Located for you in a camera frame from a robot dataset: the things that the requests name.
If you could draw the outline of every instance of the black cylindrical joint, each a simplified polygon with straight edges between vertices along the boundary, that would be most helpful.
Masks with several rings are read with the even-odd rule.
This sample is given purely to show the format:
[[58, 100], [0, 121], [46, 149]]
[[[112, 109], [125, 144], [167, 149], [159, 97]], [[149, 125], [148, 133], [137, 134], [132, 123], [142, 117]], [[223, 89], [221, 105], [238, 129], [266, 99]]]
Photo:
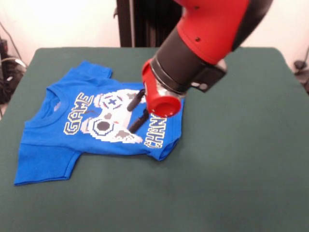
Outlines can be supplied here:
[[177, 93], [185, 93], [195, 77], [210, 66], [183, 42], [177, 28], [167, 37], [151, 61], [158, 81]]

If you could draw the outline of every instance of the shirt sleeve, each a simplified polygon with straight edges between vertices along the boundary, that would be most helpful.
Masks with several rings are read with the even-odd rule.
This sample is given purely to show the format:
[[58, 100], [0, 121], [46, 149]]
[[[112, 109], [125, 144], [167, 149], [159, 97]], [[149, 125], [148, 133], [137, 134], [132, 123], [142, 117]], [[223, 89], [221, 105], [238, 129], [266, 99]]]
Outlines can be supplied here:
[[118, 84], [117, 80], [112, 80], [112, 70], [110, 68], [91, 64], [83, 61], [79, 66], [71, 68], [54, 86], [67, 88], [68, 86], [104, 86], [108, 84]]
[[83, 61], [76, 70], [82, 74], [109, 79], [112, 76], [112, 69], [102, 65], [93, 64], [88, 61]]
[[14, 185], [67, 180], [80, 155], [64, 147], [21, 144]]

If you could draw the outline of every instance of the table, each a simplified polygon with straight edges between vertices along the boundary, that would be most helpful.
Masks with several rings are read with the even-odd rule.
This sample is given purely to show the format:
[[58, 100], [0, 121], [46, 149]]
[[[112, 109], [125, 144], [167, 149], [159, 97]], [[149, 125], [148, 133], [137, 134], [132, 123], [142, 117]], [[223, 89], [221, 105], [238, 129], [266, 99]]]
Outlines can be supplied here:
[[307, 232], [309, 99], [272, 48], [240, 48], [207, 94], [190, 90], [169, 157], [84, 154], [68, 181], [14, 187], [24, 122], [88, 60], [140, 81], [155, 48], [39, 49], [0, 121], [1, 232]]

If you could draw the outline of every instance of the red robot arm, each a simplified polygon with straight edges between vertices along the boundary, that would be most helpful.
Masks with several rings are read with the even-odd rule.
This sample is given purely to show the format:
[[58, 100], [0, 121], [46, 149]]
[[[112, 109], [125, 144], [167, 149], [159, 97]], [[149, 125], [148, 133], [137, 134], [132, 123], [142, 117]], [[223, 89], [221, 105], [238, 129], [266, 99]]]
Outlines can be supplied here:
[[225, 76], [223, 59], [254, 31], [273, 2], [175, 1], [185, 8], [185, 13], [142, 69], [147, 111], [160, 117], [178, 113], [181, 98], [190, 87], [207, 92]]

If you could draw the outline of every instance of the blue t-shirt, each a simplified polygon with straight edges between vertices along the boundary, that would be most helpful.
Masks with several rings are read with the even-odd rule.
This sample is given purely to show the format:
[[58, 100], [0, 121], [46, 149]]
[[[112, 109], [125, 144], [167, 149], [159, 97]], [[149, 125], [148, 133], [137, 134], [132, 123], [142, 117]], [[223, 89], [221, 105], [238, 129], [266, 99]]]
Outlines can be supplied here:
[[83, 152], [98, 155], [147, 154], [163, 160], [181, 136], [182, 112], [171, 118], [150, 114], [135, 133], [128, 128], [142, 115], [145, 98], [126, 107], [142, 83], [120, 83], [112, 70], [87, 61], [46, 89], [42, 106], [25, 123], [15, 185], [69, 179]]

